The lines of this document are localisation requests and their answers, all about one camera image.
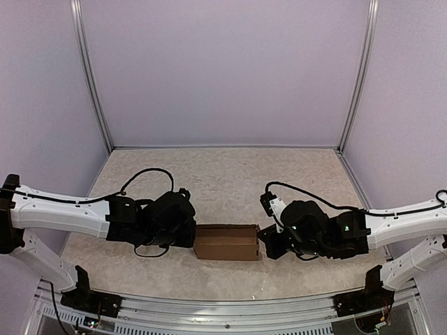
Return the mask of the brown cardboard box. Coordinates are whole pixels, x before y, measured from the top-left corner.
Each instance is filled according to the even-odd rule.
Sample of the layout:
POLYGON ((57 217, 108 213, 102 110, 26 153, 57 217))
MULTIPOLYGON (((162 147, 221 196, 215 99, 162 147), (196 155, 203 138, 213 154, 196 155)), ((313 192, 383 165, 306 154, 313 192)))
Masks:
POLYGON ((258 261, 258 232, 255 224, 197 225, 193 250, 199 260, 258 261))

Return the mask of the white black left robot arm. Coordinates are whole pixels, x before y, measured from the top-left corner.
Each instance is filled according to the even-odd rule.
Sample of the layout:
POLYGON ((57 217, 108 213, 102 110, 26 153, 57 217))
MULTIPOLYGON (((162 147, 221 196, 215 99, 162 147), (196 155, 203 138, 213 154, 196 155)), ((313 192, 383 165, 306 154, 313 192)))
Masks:
POLYGON ((125 188, 99 198, 72 197, 32 189, 9 174, 1 186, 1 253, 20 260, 88 311, 98 296, 86 271, 63 261, 31 229, 75 232, 134 248, 192 248, 196 211, 190 197, 185 188, 155 200, 134 200, 125 188))

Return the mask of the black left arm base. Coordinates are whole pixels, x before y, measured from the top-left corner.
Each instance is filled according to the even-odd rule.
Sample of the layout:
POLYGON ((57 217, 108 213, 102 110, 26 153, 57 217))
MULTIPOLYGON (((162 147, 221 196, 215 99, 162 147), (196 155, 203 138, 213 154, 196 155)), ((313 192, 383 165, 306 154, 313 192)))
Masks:
POLYGON ((61 294, 61 305, 78 311, 117 318, 123 298, 90 288, 89 277, 81 266, 75 266, 78 279, 75 288, 61 294))

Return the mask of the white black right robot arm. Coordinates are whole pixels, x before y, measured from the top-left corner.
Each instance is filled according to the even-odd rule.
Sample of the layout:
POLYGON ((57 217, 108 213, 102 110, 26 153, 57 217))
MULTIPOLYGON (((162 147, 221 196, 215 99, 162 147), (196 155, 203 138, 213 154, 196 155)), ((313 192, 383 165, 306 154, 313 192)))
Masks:
POLYGON ((265 213, 274 224, 258 233, 269 259, 294 253, 303 261, 317 258, 348 259, 367 254, 385 245, 422 238, 396 260, 378 268, 378 283, 360 290, 357 303, 373 309, 385 296, 396 291, 415 275, 446 259, 446 191, 437 191, 427 202, 385 210, 338 206, 341 213, 330 217, 313 195, 310 201, 286 204, 266 191, 260 197, 265 213))

